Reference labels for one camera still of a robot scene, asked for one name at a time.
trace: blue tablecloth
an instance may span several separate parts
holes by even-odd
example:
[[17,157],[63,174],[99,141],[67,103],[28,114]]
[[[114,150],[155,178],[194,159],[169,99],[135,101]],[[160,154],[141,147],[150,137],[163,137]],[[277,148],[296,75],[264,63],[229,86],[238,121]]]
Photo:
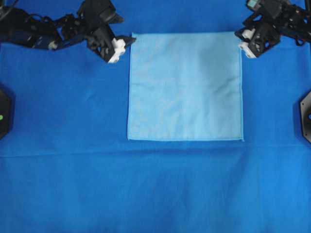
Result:
[[[80,4],[18,7],[57,18]],[[114,4],[126,19],[116,34],[234,31],[250,14],[244,1]],[[129,51],[107,65],[85,43],[55,53],[1,45],[0,82],[16,110],[0,141],[0,232],[310,232],[298,105],[310,61],[309,45],[286,38],[243,56],[245,142],[144,142],[126,138]]]

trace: blue fabric surface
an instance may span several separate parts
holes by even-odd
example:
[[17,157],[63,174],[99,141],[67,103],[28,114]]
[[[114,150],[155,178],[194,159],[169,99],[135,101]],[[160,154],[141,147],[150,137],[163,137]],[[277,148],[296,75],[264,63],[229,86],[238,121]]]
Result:
[[233,32],[133,37],[129,139],[243,140],[242,61]]
[[[302,0],[292,1],[303,6]],[[80,0],[20,0],[61,17]],[[234,31],[244,1],[114,1],[116,34]],[[0,82],[16,94],[0,141],[0,232],[308,233],[311,151],[299,100],[310,47],[243,55],[245,142],[126,138],[129,52],[103,63],[85,43],[56,53],[1,45]]]

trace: microfiber towel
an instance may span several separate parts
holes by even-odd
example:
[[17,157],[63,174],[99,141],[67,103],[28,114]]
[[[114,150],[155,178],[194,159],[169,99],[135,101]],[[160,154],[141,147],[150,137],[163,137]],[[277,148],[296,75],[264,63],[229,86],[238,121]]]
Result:
[[128,139],[243,140],[233,32],[133,34]]

